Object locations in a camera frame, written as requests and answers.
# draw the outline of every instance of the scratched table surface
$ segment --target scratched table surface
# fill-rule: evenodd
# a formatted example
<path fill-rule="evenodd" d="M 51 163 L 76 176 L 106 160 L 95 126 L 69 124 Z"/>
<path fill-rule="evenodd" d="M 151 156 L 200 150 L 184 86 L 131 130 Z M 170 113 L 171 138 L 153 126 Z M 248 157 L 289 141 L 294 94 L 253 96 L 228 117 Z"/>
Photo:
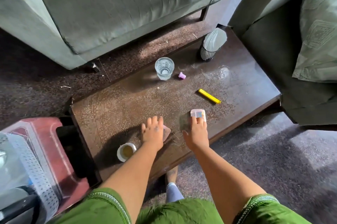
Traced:
<path fill-rule="evenodd" d="M 198 59 L 203 38 L 196 39 L 167 55 L 175 64 L 171 79 L 159 80 L 153 62 L 72 105 L 103 181 L 122 165 L 116 156 L 120 145 L 141 146 L 140 125 L 148 117 L 163 116 L 172 130 L 157 154 L 151 181 L 191 155 L 181 133 L 189 126 L 190 110 L 205 110 L 212 143 L 279 99 L 280 92 L 233 31 L 223 29 L 227 42 L 209 63 Z M 186 79 L 179 79 L 179 72 Z M 199 88 L 221 104 L 201 96 Z"/>

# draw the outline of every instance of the foot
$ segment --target foot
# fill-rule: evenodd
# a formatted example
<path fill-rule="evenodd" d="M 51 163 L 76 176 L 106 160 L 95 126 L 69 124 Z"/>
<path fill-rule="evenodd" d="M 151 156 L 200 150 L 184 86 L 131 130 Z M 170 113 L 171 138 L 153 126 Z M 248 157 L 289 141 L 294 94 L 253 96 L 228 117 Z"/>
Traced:
<path fill-rule="evenodd" d="M 178 175 L 178 166 L 176 166 L 175 168 L 171 169 L 166 173 L 167 183 L 170 182 L 176 183 L 177 175 Z"/>

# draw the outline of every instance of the glass of water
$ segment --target glass of water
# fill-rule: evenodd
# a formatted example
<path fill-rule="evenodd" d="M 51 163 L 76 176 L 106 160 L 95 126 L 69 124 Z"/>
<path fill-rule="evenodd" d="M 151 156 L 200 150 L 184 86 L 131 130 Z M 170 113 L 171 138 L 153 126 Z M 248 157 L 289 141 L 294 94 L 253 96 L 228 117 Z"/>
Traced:
<path fill-rule="evenodd" d="M 167 81 L 172 76 L 174 62 L 168 57 L 161 57 L 156 61 L 154 68 L 156 69 L 158 77 L 162 81 Z"/>

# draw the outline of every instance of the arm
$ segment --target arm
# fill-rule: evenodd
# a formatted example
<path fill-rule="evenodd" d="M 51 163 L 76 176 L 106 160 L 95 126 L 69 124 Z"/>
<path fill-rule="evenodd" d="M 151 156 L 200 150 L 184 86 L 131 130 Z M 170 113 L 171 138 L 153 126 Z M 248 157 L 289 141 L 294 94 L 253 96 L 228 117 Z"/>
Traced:
<path fill-rule="evenodd" d="M 266 193 L 209 147 L 207 124 L 203 118 L 192 117 L 191 133 L 183 131 L 183 136 L 205 173 L 215 206 L 224 224 L 233 222 L 250 197 Z"/>
<path fill-rule="evenodd" d="M 144 200 L 150 170 L 157 151 L 163 146 L 163 118 L 149 118 L 142 124 L 143 145 L 100 187 L 112 188 L 122 198 L 135 223 Z"/>

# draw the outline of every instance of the jeans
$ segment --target jeans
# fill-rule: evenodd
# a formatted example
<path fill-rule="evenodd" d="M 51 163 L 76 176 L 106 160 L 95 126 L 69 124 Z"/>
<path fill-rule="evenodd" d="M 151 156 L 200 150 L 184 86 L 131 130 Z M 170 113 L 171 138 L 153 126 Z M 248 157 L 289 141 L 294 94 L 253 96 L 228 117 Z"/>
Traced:
<path fill-rule="evenodd" d="M 170 182 L 166 187 L 166 203 L 171 203 L 184 199 L 179 188 L 175 185 L 174 182 Z"/>

